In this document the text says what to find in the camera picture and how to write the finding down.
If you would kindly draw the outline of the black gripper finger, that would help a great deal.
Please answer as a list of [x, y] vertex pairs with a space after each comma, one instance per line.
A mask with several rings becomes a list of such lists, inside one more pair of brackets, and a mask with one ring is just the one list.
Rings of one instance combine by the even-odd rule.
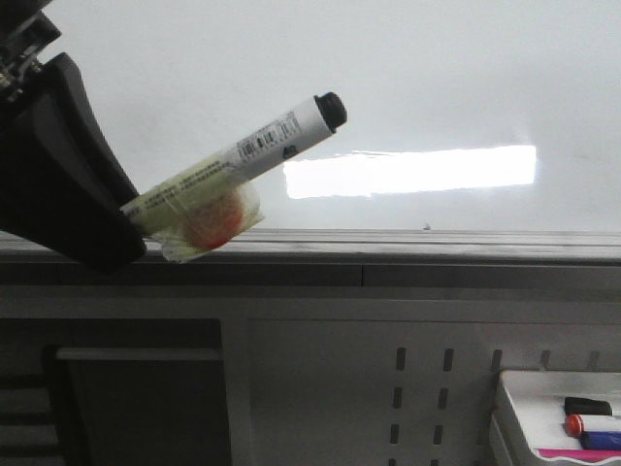
[[138, 192], [90, 107], [66, 53], [1, 106], [1, 228], [100, 272], [146, 252], [121, 212]]

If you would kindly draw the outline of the metal black gripper body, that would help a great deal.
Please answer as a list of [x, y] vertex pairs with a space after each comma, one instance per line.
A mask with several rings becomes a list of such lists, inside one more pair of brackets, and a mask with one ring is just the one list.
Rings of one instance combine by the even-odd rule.
[[1, 1], [1, 102], [15, 102], [40, 65], [38, 55], [61, 36], [45, 15], [50, 0]]

